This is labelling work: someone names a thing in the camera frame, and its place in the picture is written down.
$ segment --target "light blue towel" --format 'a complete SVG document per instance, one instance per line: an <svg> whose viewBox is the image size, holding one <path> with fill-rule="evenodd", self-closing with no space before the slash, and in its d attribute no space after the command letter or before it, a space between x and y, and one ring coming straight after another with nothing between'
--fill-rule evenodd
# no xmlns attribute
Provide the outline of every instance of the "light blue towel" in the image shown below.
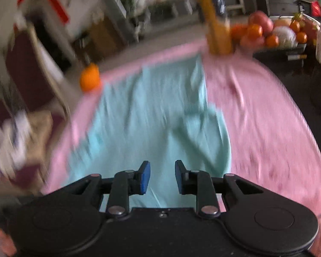
<svg viewBox="0 0 321 257"><path fill-rule="evenodd" d="M145 67L105 85L87 138L70 157L72 183L91 173L104 178L151 162L147 193L130 197L130 207L194 207L181 196L175 161L214 177L230 171L231 147L223 114L207 106L200 56ZM105 197L102 209L107 203Z"/></svg>

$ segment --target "white cloth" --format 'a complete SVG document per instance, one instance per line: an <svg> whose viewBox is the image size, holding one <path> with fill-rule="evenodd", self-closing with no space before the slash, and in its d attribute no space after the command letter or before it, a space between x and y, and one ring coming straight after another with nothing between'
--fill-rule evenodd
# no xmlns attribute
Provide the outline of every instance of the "white cloth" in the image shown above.
<svg viewBox="0 0 321 257"><path fill-rule="evenodd" d="M10 140L12 127L9 123L4 123L3 129L0 129L0 171L5 177L14 176L13 161L11 152L13 144Z"/></svg>
<svg viewBox="0 0 321 257"><path fill-rule="evenodd" d="M15 136L13 137L13 150L11 152L14 168L20 170L26 160L26 141L31 133L31 126L24 111L14 117Z"/></svg>

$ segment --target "dark floor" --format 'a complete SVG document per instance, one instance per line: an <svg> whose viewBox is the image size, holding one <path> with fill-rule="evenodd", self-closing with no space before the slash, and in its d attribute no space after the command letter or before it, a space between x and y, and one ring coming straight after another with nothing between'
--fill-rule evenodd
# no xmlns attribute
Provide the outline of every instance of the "dark floor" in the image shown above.
<svg viewBox="0 0 321 257"><path fill-rule="evenodd" d="M315 77L313 80L312 72L310 75L299 72L297 66L288 67L288 62L284 66L285 68L268 65L300 108L321 151L321 105L316 107L311 100L313 81L316 82Z"/></svg>

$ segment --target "green plant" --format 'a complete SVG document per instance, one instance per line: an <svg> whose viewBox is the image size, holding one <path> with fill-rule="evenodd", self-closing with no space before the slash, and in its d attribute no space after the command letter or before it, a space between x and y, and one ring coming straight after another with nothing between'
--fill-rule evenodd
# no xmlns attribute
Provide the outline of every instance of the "green plant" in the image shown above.
<svg viewBox="0 0 321 257"><path fill-rule="evenodd" d="M128 13L133 13L135 9L135 0L121 0L125 10Z"/></svg>

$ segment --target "bed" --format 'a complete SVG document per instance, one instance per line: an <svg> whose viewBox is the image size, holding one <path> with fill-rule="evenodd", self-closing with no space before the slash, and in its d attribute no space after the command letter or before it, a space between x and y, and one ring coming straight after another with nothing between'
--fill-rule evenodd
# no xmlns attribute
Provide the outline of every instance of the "bed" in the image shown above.
<svg viewBox="0 0 321 257"><path fill-rule="evenodd" d="M201 53L208 101L223 111L231 143L231 172L321 215L321 153L300 110L264 66L236 52L210 55L205 40L177 46L101 75L115 82L142 66ZM62 186L68 157L90 128L101 91L83 96L54 150L42 192Z"/></svg>

